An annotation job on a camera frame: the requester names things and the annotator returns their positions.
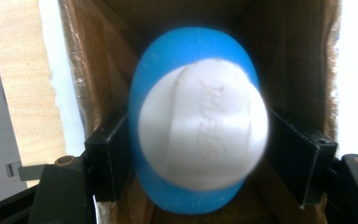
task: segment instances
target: blue and white object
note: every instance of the blue and white object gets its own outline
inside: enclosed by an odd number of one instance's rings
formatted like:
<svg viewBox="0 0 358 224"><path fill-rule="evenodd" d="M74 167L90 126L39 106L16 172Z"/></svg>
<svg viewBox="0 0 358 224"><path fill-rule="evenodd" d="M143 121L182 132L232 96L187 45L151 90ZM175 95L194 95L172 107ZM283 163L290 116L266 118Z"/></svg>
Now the blue and white object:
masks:
<svg viewBox="0 0 358 224"><path fill-rule="evenodd" d="M177 29L146 50L129 121L137 175L157 206L204 214L234 197L267 140L257 89L248 54L224 33Z"/></svg>

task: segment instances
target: white surface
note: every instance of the white surface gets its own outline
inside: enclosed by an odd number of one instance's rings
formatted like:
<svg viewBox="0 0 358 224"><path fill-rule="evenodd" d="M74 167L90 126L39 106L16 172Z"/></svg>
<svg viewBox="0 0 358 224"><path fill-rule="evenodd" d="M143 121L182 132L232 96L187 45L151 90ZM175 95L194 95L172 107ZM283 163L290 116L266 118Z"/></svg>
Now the white surface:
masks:
<svg viewBox="0 0 358 224"><path fill-rule="evenodd" d="M75 83L72 80L59 3L57 0L40 0L39 9L51 70L51 85L56 92L56 106L60 109L65 152L68 155L80 156L84 151L85 131L77 104Z"/></svg>
<svg viewBox="0 0 358 224"><path fill-rule="evenodd" d="M208 59L178 68L148 93L139 137L153 169L194 190L221 189L243 179L267 139L264 103L234 63Z"/></svg>
<svg viewBox="0 0 358 224"><path fill-rule="evenodd" d="M358 0L344 0L338 41L338 157L358 154Z"/></svg>

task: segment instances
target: white cap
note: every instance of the white cap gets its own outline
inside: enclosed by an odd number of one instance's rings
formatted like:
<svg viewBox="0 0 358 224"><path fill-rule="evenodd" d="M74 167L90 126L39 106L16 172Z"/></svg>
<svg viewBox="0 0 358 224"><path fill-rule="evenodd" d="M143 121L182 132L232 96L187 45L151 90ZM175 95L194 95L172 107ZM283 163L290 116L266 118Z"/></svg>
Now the white cap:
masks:
<svg viewBox="0 0 358 224"><path fill-rule="evenodd" d="M162 178L191 190L243 180L264 152L264 103L243 70L206 59L171 71L147 94L139 117L141 149Z"/></svg>

